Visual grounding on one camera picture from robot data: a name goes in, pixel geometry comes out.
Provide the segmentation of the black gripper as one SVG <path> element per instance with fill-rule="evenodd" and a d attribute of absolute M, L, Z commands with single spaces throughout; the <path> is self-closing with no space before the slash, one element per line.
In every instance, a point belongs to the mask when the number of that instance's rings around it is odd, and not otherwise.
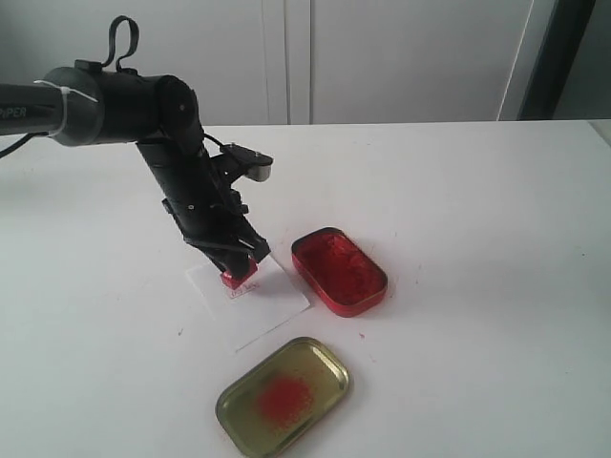
<path fill-rule="evenodd" d="M 210 156 L 203 144 L 186 154 L 169 138 L 137 143 L 184 241 L 223 273 L 245 277 L 250 258 L 261 262 L 271 248 L 245 217 L 248 208 L 221 168 L 221 147 L 218 155 Z"/>

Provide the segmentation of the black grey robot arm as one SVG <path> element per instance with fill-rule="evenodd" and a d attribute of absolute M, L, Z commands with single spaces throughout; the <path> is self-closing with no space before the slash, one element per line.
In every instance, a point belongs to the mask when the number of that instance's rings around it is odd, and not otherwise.
<path fill-rule="evenodd" d="M 270 252 L 232 185 L 240 177 L 267 180 L 272 157 L 218 139 L 219 152 L 210 155 L 197 96 L 175 76 L 108 73 L 82 62 L 31 85 L 4 84 L 1 133 L 20 137 L 3 156 L 43 136 L 68 147 L 133 143 L 184 241 L 225 276 L 246 279 Z"/>

